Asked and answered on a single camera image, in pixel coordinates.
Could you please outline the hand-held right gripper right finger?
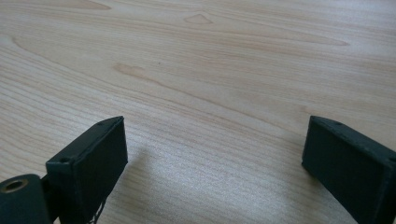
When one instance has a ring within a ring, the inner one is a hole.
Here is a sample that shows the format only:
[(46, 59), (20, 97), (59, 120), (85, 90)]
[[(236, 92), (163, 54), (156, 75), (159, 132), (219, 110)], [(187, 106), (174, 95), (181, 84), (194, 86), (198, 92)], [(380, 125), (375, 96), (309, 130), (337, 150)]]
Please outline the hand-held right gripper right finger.
[(312, 116), (302, 166), (359, 224), (396, 218), (396, 152), (332, 119)]

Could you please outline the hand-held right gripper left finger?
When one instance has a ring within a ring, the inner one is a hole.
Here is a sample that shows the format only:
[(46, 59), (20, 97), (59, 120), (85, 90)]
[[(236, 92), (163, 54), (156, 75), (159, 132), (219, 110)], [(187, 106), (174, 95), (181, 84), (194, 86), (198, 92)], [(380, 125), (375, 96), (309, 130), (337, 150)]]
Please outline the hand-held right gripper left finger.
[(124, 117), (102, 120), (46, 162), (60, 194), (63, 224), (86, 224), (114, 189), (128, 162)]

